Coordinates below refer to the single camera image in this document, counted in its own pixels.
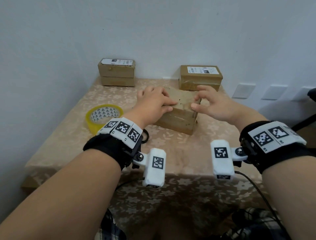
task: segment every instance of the roll of tape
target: roll of tape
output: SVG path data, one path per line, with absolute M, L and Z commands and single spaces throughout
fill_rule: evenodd
M 93 135 L 112 118 L 120 118 L 124 114 L 123 110 L 113 104 L 96 106 L 86 114 L 86 122 Z

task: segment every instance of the forearm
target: forearm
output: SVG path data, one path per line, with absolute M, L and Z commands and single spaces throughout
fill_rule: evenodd
M 12 212 L 0 239 L 93 239 L 120 174 L 105 153 L 82 152 Z
M 315 239 L 316 158 L 297 157 L 264 170 L 262 179 L 293 240 Z

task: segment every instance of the wall switch plate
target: wall switch plate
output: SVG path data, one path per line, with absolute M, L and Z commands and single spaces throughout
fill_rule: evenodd
M 294 97 L 292 98 L 292 101 L 306 101 L 309 99 L 309 96 L 307 96 L 307 93 L 309 90 L 313 89 L 314 87 L 301 87 L 301 89 L 299 89 L 296 94 L 294 95 Z
M 263 97 L 261 99 L 264 100 L 277 100 L 279 99 L 285 90 L 288 88 L 288 85 L 275 85 L 272 84 L 270 87 L 265 91 Z
M 232 98 L 248 98 L 255 87 L 255 83 L 240 83 L 237 85 Z

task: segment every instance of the table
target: table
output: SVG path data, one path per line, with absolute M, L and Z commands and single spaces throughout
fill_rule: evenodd
M 100 79 L 68 113 L 50 137 L 27 162 L 25 168 L 41 185 L 54 173 L 82 152 L 92 137 L 84 117 L 91 108 L 101 104 L 115 104 L 124 112 L 136 103 L 136 93 L 148 85 L 178 87 L 176 80 L 136 79 L 136 87 L 102 86 Z M 192 222 L 197 236 L 207 236 L 218 222 L 238 207 L 265 207 L 260 196 L 244 177 L 236 176 L 231 182 L 215 180 L 213 176 L 210 142 L 225 139 L 231 147 L 240 146 L 238 130 L 207 115 L 199 114 L 192 136 L 155 125 L 146 127 L 149 141 L 142 152 L 153 147 L 167 153 L 165 185 L 160 189 L 142 187 L 133 182 L 115 192 L 110 210 L 117 224 L 132 232 L 137 224 L 154 216 L 161 209 L 173 211 Z M 252 165 L 243 163 L 235 167 L 252 178 L 260 188 L 261 175 Z M 125 168 L 120 182 L 142 177 L 142 169 Z

